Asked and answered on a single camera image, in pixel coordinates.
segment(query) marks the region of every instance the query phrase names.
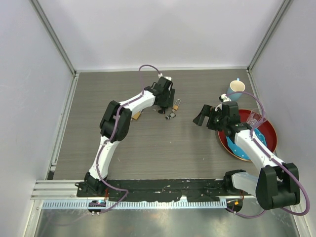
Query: red plate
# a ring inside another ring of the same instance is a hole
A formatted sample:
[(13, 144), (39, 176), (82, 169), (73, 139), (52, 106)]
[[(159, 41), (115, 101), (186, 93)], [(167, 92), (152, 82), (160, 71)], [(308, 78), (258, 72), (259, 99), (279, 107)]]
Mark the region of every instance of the red plate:
[[(241, 122), (246, 122), (247, 118), (250, 114), (250, 110), (239, 110), (240, 114), (240, 121)], [(258, 127), (259, 131), (265, 136), (266, 143), (267, 143), (267, 148), (271, 151), (274, 152), (276, 147), (277, 147), (277, 134), (275, 129), (273, 128), (272, 124), (269, 121), (265, 121), (260, 127)], [(218, 132), (218, 136), (221, 140), (222, 145), (225, 147), (225, 149), (232, 154), (234, 157), (244, 160), (244, 161), (251, 161), (247, 159), (242, 159), (232, 152), (232, 150), (228, 147), (227, 144), (227, 139), (224, 134), (224, 132)]]

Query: gray wooden tabletop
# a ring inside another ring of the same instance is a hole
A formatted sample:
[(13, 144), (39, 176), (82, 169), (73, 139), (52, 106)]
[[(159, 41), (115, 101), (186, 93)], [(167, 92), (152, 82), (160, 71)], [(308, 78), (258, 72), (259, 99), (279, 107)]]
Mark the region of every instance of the gray wooden tabletop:
[[(252, 92), (246, 70), (166, 71), (181, 99), (176, 117), (144, 110), (131, 123), (109, 168), (111, 179), (222, 178), (226, 171), (245, 169), (257, 174), (250, 162), (230, 155), (215, 131), (192, 120), (204, 104), (216, 106), (230, 81), (240, 78)], [(145, 85), (158, 80), (154, 71), (143, 72)], [(82, 180), (99, 147), (99, 123), (110, 101), (123, 101), (141, 91), (138, 72), (81, 73), (71, 107), (54, 179)], [(240, 109), (253, 109), (255, 101), (242, 95)]]

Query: mug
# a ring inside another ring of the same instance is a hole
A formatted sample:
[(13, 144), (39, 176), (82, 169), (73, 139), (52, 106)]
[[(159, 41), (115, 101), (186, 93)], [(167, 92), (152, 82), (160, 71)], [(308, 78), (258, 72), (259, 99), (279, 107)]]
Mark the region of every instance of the mug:
[[(228, 90), (227, 90), (227, 94), (230, 94), (232, 92), (236, 92), (236, 91), (244, 91), (246, 89), (246, 86), (243, 82), (241, 82), (239, 80), (239, 78), (237, 78), (237, 80), (232, 81), (229, 84)], [(232, 100), (232, 101), (236, 101), (237, 99), (239, 99), (239, 97), (241, 96), (241, 93), (236, 93), (233, 95), (229, 95), (228, 97)]]

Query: robotic arm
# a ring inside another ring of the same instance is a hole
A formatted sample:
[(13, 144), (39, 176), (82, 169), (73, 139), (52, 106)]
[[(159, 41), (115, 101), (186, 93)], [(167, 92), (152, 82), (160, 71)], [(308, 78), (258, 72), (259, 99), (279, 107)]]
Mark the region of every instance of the robotic arm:
[[(97, 154), (104, 145), (104, 142), (110, 139), (116, 119), (119, 120), (113, 139), (105, 145), (99, 157), (99, 170), (103, 179), (106, 179), (108, 176), (108, 168), (116, 147), (128, 133), (131, 118), (139, 111), (152, 105), (158, 105), (162, 109), (172, 107), (175, 94), (175, 89), (173, 89), (172, 86), (173, 83), (170, 77), (159, 76), (158, 82), (154, 82), (152, 86), (144, 88), (143, 93), (126, 101), (111, 101), (109, 103), (100, 123), (101, 141)], [(124, 104), (127, 105), (120, 110), (119, 118), (117, 118), (116, 114), (118, 108), (120, 105)], [(97, 173), (97, 157), (95, 158), (92, 167), (86, 173), (84, 181), (76, 183), (76, 186), (78, 187), (78, 197), (104, 195), (106, 186), (99, 180)]]
[[(242, 148), (260, 171), (259, 177), (250, 175), (244, 170), (226, 172), (224, 183), (228, 192), (236, 193), (237, 190), (244, 190), (254, 195), (264, 210), (299, 204), (300, 189), (298, 185), (278, 165), (271, 161), (253, 141), (256, 136), (251, 137), (251, 127), (245, 122), (240, 122), (237, 102), (231, 101), (226, 95), (221, 96), (220, 100), (223, 103), (217, 107), (204, 105), (193, 122), (198, 126), (202, 126), (205, 116), (209, 117), (207, 128), (224, 131), (233, 143)], [(256, 139), (256, 141), (269, 155), (282, 163), (298, 179), (298, 169), (293, 163), (284, 163), (269, 151), (259, 139)]]

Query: floor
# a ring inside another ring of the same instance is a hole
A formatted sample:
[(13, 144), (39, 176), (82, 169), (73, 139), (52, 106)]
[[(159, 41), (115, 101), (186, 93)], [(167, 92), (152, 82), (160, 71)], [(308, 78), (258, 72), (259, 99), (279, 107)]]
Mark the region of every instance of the floor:
[[(246, 198), (243, 201), (243, 208), (240, 212), (253, 216), (259, 214), (261, 211), (262, 209), (254, 198)], [(42, 210), (35, 236), (299, 236), (293, 216), (281, 209), (267, 211), (263, 216), (255, 219), (243, 219), (224, 209), (113, 210), (100, 216), (83, 216), (87, 212), (85, 209)]]
[[(230, 81), (240, 78), (252, 92), (246, 70), (166, 71), (181, 99), (176, 117), (147, 108), (133, 121), (129, 134), (116, 149), (109, 179), (222, 178), (226, 171), (255, 166), (230, 155), (215, 131), (192, 120), (204, 104), (216, 106)], [(144, 85), (158, 80), (154, 71), (143, 72)], [(82, 180), (95, 158), (100, 139), (99, 123), (112, 100), (123, 101), (141, 90), (138, 72), (81, 73), (71, 107), (54, 179)], [(249, 96), (238, 100), (240, 109), (257, 105)]]

